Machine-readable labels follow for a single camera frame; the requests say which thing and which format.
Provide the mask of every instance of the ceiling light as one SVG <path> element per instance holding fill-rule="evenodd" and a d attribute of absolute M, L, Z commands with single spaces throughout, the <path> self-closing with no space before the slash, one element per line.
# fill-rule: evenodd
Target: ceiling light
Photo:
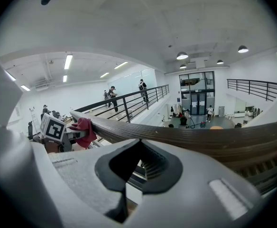
<path fill-rule="evenodd" d="M 73 58 L 73 55 L 67 55 L 64 69 L 68 69 L 69 68 L 72 58 Z"/>
<path fill-rule="evenodd" d="M 179 52 L 179 53 L 177 54 L 176 59 L 177 59 L 177 60 L 182 60 L 182 59 L 185 59 L 185 58 L 187 58 L 187 57 L 188 57 L 187 53 L 181 51 L 181 52 Z"/>
<path fill-rule="evenodd" d="M 248 48 L 246 46 L 240 46 L 238 49 L 239 53 L 244 53 L 244 52 L 248 52 Z"/>
<path fill-rule="evenodd" d="M 105 74 L 103 74 L 102 76 L 100 76 L 100 78 L 105 77 L 107 74 L 109 74 L 109 73 L 105 73 Z"/>
<path fill-rule="evenodd" d="M 7 71 L 5 71 L 6 72 L 6 74 L 10 77 L 10 79 L 12 80 L 12 81 L 15 81 L 16 79 L 11 75 L 11 74 L 9 74 Z"/>
<path fill-rule="evenodd" d="M 126 62 L 123 62 L 123 63 L 121 63 L 120 65 L 117 65 L 114 69 L 117 69 L 117 68 L 119 68 L 119 67 L 125 65 L 126 63 L 128 63 L 128 62 L 127 62 L 127 61 L 126 61 Z"/>
<path fill-rule="evenodd" d="M 25 87 L 24 85 L 21 86 L 23 89 L 27 90 L 27 91 L 30 91 L 29 88 Z"/>

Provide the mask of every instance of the double door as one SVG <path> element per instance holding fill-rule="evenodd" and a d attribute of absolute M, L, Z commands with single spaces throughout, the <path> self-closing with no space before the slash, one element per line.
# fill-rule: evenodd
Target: double door
<path fill-rule="evenodd" d="M 206 93 L 191 93 L 190 114 L 206 114 Z"/>

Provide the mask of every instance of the floor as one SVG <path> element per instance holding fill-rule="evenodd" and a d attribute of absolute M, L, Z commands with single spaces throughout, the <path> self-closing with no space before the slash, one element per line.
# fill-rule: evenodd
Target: floor
<path fill-rule="evenodd" d="M 147 108 L 146 106 L 141 107 L 143 105 L 142 103 L 137 104 L 137 105 L 135 105 L 135 104 L 136 103 L 127 103 L 127 108 L 128 108 L 129 113 L 130 113 L 130 110 L 134 111 L 134 110 L 136 110 L 140 107 L 137 111 L 135 111 L 132 114 L 132 118 L 135 117 L 137 114 L 139 114 L 142 110 Z M 123 111 L 125 109 L 123 105 L 119 106 L 118 109 L 119 109 L 119 114 L 117 114 L 116 116 L 110 118 L 111 120 L 116 120 L 117 121 L 117 120 L 119 120 L 120 118 L 122 118 L 126 115 L 126 112 Z M 92 112 L 88 112 L 87 114 L 96 115 L 96 114 L 101 113 L 101 112 L 104 112 L 103 114 L 99 115 L 99 117 L 102 117 L 102 118 L 108 118 L 108 117 L 116 114 L 113 104 L 111 104 L 110 108 L 108 108 L 107 106 L 103 106 L 103 107 L 100 107 L 98 109 L 93 110 Z M 121 122 L 126 122 L 127 117 L 124 117 L 120 121 Z"/>
<path fill-rule="evenodd" d="M 197 124 L 194 129 L 210 129 L 212 126 L 220 126 L 223 129 L 228 129 L 234 128 L 235 125 L 231 120 L 227 119 L 226 117 L 216 116 L 211 119 L 211 122 L 206 122 L 207 116 L 205 115 L 191 115 L 191 118 L 193 122 Z M 193 125 L 193 122 L 190 119 L 187 119 L 187 125 L 191 126 Z M 201 122 L 206 122 L 206 126 L 201 128 Z M 173 124 L 175 128 L 185 128 L 184 126 L 180 125 L 180 118 L 178 117 L 173 117 L 169 124 Z"/>
<path fill-rule="evenodd" d="M 248 122 L 250 122 L 252 119 L 253 119 L 252 116 L 250 116 Z M 235 117 L 232 119 L 232 121 L 234 122 L 234 124 L 240 123 L 240 124 L 242 124 L 242 126 L 244 125 L 243 124 L 244 117 Z"/>

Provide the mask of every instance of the man in black shirt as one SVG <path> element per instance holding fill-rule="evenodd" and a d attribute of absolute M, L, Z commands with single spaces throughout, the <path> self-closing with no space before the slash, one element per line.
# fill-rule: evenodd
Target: man in black shirt
<path fill-rule="evenodd" d="M 143 81 L 143 79 L 140 80 L 140 83 L 139 83 L 139 90 L 144 90 L 144 89 L 147 89 L 147 85 L 145 84 L 145 82 Z M 147 95 L 147 92 L 142 92 L 140 93 L 141 96 L 143 97 L 144 101 L 145 102 L 148 102 L 148 95 Z"/>
<path fill-rule="evenodd" d="M 111 86 L 110 90 L 109 90 L 109 95 L 111 96 L 111 98 L 115 98 L 118 94 L 115 94 L 113 91 L 115 90 L 115 87 L 114 86 Z M 116 101 L 112 101 L 113 105 L 114 105 L 114 110 L 115 112 L 118 112 L 119 109 L 117 107 L 118 103 Z"/>

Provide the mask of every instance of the white ceiling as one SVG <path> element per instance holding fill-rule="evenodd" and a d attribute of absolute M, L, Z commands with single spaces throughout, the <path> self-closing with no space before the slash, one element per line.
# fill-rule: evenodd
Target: white ceiling
<path fill-rule="evenodd" d="M 277 47 L 277 22 L 262 0 L 16 0 L 0 23 L 0 61 L 31 85 L 60 81 L 66 53 L 55 51 L 75 47 L 68 82 L 99 80 L 125 60 L 169 73 L 191 58 L 229 65 Z M 177 61 L 180 51 L 189 58 Z"/>

